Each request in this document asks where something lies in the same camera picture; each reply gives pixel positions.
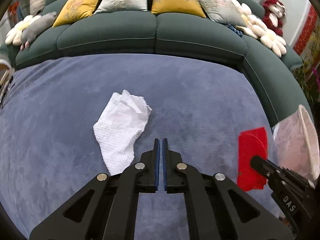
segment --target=white stuffed toy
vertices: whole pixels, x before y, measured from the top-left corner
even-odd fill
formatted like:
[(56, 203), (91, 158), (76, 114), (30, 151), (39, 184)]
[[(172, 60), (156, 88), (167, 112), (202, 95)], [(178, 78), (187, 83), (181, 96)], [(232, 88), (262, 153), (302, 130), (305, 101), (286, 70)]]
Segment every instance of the white stuffed toy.
[(14, 28), (12, 28), (5, 38), (5, 44), (10, 45), (13, 44), (14, 46), (20, 46), (22, 44), (21, 41), (21, 35), (22, 31), (27, 28), (31, 23), (33, 23), (35, 20), (39, 19), (41, 15), (32, 16), (28, 15), (24, 18), (23, 21), (18, 22)]
[(260, 39), (261, 43), (271, 49), (279, 58), (287, 53), (285, 40), (273, 30), (268, 29), (262, 20), (253, 15), (249, 6), (245, 3), (240, 5), (237, 0), (232, 0), (232, 2), (247, 25), (247, 27), (236, 26), (237, 29), (242, 30), (244, 34), (256, 40)]

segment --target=green sofa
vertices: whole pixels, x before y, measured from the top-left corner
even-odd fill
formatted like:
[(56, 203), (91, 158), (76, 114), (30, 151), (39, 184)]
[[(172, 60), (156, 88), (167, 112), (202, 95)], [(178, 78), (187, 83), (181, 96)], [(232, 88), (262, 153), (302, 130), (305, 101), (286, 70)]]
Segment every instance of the green sofa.
[[(42, 14), (60, 12), (67, 0), (46, 0)], [(253, 0), (246, 3), (258, 17), (264, 8)], [(242, 72), (254, 87), (270, 126), (308, 102), (291, 74), (301, 66), (300, 57), (287, 46), (279, 59), (259, 41), (207, 18), (182, 13), (157, 16), (141, 11), (102, 13), (73, 24), (49, 28), (29, 49), (2, 45), (16, 69), (48, 59), (97, 53), (156, 53), (221, 63)]]

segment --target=red cloth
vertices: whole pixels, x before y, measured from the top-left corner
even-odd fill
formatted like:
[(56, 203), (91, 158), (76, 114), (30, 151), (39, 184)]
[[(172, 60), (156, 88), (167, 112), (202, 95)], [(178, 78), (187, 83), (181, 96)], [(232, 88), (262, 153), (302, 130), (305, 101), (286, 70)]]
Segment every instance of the red cloth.
[(237, 185), (244, 191), (263, 189), (267, 179), (250, 167), (250, 160), (258, 155), (268, 158), (268, 137), (264, 127), (241, 132), (239, 135), (239, 160)]
[(16, 2), (12, 2), (8, 8), (9, 20), (14, 24), (18, 23), (18, 19), (17, 19), (18, 6), (19, 6), (19, 1), (16, 1)]

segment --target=yellow pillow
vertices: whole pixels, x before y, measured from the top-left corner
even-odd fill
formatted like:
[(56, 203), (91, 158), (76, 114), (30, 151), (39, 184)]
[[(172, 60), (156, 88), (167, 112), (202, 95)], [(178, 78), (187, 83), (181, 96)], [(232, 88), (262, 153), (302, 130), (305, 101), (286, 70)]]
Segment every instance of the yellow pillow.
[(52, 27), (74, 23), (91, 16), (99, 0), (68, 0)]
[(198, 0), (153, 0), (151, 12), (179, 12), (206, 17)]

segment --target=plastic bag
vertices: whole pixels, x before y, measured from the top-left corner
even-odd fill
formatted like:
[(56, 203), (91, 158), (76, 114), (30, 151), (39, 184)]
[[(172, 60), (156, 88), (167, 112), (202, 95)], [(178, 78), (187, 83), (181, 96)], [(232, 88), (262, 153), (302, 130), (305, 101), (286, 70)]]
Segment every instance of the plastic bag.
[(274, 127), (278, 164), (309, 180), (320, 174), (319, 141), (316, 128), (303, 105)]

